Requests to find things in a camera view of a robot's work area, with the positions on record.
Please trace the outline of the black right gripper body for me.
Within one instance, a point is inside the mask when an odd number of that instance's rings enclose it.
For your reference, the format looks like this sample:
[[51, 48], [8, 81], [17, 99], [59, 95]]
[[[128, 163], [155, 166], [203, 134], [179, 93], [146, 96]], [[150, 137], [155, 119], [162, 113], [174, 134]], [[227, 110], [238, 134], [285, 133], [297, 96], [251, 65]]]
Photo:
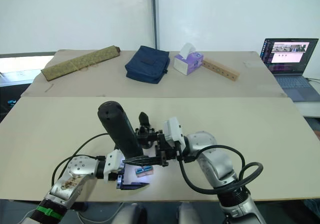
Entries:
[[158, 134], [157, 144], [155, 146], [155, 165], [166, 167], [169, 165], [168, 160], [173, 160], [181, 158], [183, 145], [180, 141], [173, 141], [173, 144], [170, 144], [166, 139], [164, 134]]

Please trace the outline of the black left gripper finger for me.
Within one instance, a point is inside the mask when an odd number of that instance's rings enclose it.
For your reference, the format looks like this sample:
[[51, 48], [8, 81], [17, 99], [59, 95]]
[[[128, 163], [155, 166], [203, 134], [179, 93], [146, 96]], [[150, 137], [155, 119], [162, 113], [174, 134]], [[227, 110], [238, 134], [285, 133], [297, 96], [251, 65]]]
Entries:
[[121, 190], [137, 190], [137, 189], [143, 188], [147, 185], [149, 185], [149, 183], [131, 182], [130, 184], [121, 184], [120, 189]]

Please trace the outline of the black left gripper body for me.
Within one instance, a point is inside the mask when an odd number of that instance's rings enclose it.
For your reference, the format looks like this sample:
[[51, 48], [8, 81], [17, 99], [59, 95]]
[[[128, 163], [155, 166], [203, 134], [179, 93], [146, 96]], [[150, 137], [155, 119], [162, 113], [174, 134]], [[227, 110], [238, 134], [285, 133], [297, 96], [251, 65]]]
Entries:
[[116, 188], [120, 190], [125, 189], [124, 185], [124, 174], [119, 174], [116, 179]]

